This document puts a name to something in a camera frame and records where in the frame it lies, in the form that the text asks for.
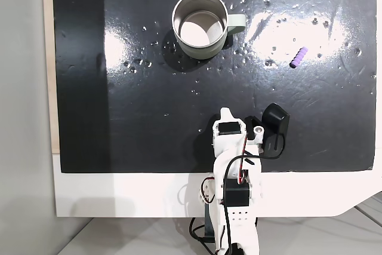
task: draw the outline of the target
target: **mug rim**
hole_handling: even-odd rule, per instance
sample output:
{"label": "mug rim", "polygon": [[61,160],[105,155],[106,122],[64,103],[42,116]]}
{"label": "mug rim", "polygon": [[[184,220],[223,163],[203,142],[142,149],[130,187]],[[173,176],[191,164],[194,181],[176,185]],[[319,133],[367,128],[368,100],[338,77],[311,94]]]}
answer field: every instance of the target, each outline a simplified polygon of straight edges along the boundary
{"label": "mug rim", "polygon": [[172,11],[172,17],[171,17],[171,24],[172,24],[172,29],[175,33],[175,35],[177,36],[178,39],[180,39],[184,44],[186,44],[187,46],[189,47],[192,47],[192,48],[195,48],[195,49],[203,49],[203,48],[208,48],[208,47],[211,47],[213,46],[214,44],[218,43],[223,35],[226,33],[226,31],[228,30],[228,10],[227,10],[227,7],[226,5],[224,4],[224,2],[222,0],[219,0],[220,3],[222,4],[222,6],[224,7],[224,11],[226,13],[226,18],[227,18],[227,23],[224,27],[224,30],[222,31],[221,35],[219,36],[219,38],[217,38],[214,42],[208,44],[208,45],[204,45],[204,46],[194,46],[194,45],[191,45],[191,44],[188,44],[186,41],[184,41],[180,35],[178,34],[178,32],[176,31],[175,27],[174,27],[174,17],[175,17],[175,11],[176,9],[178,8],[179,4],[182,2],[183,0],[179,0],[178,3],[176,3],[175,7],[174,7],[174,10]]}

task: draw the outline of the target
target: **red wire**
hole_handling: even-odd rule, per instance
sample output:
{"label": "red wire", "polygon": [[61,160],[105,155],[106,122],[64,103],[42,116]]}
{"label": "red wire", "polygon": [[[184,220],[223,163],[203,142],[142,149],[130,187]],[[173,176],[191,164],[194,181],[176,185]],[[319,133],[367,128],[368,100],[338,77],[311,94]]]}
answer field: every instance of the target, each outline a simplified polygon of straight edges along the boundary
{"label": "red wire", "polygon": [[[244,145],[243,145],[243,151],[242,151],[242,154],[241,155],[244,155],[244,152],[245,152],[245,147],[247,145],[247,137],[248,137],[248,133],[245,134],[245,137],[244,137]],[[242,173],[242,169],[243,169],[243,159],[240,160],[240,167],[239,167],[239,184],[242,184],[244,181],[243,181],[243,173]]]}

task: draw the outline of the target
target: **purple toy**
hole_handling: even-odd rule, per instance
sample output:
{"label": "purple toy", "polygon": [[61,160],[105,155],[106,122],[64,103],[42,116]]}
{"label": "purple toy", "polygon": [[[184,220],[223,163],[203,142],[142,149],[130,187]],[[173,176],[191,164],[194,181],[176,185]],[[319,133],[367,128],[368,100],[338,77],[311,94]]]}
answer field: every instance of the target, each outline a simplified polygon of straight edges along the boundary
{"label": "purple toy", "polygon": [[308,48],[306,47],[303,47],[299,50],[299,52],[297,53],[297,55],[294,57],[293,61],[291,62],[291,67],[292,68],[296,68],[296,67],[299,67],[300,65],[300,62],[302,61],[302,59],[304,58],[305,54],[308,52]]}

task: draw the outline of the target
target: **gray wall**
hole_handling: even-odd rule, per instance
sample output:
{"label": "gray wall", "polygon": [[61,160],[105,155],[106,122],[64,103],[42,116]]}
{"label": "gray wall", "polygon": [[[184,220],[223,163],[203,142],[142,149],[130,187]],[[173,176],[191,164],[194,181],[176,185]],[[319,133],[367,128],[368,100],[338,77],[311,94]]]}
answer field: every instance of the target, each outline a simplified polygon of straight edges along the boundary
{"label": "gray wall", "polygon": [[59,219],[42,0],[0,0],[0,254],[57,254],[88,219]]}

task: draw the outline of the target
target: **black wire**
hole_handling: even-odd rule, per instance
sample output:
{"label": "black wire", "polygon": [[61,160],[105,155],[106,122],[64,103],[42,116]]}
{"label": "black wire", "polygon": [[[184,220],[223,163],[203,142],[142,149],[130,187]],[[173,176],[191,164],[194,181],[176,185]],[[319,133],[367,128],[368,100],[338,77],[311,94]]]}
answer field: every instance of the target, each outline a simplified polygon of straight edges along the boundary
{"label": "black wire", "polygon": [[215,253],[213,253],[213,252],[208,248],[208,246],[205,245],[205,243],[204,243],[204,241],[203,241],[203,238],[197,236],[197,234],[195,233],[195,231],[197,231],[198,229],[203,228],[204,225],[200,225],[200,226],[196,227],[195,229],[192,229],[192,226],[193,226],[194,221],[195,221],[195,217],[193,217],[193,218],[191,219],[191,222],[190,222],[189,232],[190,232],[191,237],[194,238],[194,239],[196,239],[196,240],[198,240],[198,241],[203,245],[203,247],[209,252],[210,255],[215,255]]}
{"label": "black wire", "polygon": [[207,197],[205,197],[205,194],[204,194],[204,190],[203,190],[203,185],[205,183],[206,180],[212,180],[212,179],[215,179],[214,177],[206,177],[203,182],[202,182],[202,185],[201,185],[201,194],[202,194],[202,197],[203,197],[203,200],[207,203],[207,204],[210,204],[213,202],[214,198],[215,198],[215,195],[212,197],[211,200],[208,200]]}
{"label": "black wire", "polygon": [[285,148],[285,138],[284,138],[284,145],[283,145],[282,150],[278,156],[238,155],[238,156],[234,157],[233,159],[231,159],[230,162],[228,163],[227,168],[226,168],[226,172],[225,172],[224,178],[223,178],[223,207],[224,207],[224,216],[226,217],[227,237],[228,237],[228,253],[226,255],[232,255],[231,227],[229,225],[227,205],[225,204],[226,191],[227,191],[226,182],[227,182],[227,178],[228,178],[229,168],[237,159],[241,159],[241,158],[260,158],[260,159],[271,159],[271,160],[278,159],[281,156],[282,152],[284,151],[284,148]]}

